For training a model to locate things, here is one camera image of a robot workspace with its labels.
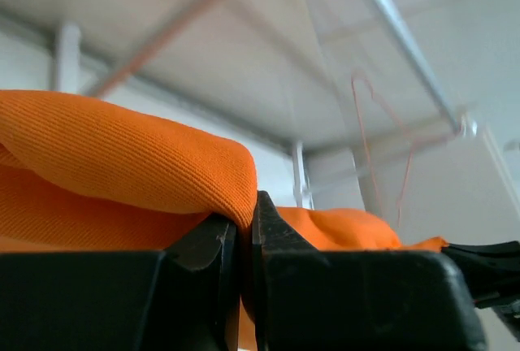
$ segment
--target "orange cloth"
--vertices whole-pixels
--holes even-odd
[[[180,123],[88,97],[2,91],[0,173],[0,250],[162,249],[216,212],[236,223],[248,252],[251,155]],[[360,210],[279,212],[318,249],[446,244],[402,247]]]

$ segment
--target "orange fabric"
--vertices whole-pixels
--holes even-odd
[[[236,223],[250,277],[256,171],[235,141],[88,97],[2,91],[0,174],[0,250],[162,249],[216,212]],[[318,249],[446,244],[403,247],[360,210],[279,212]]]

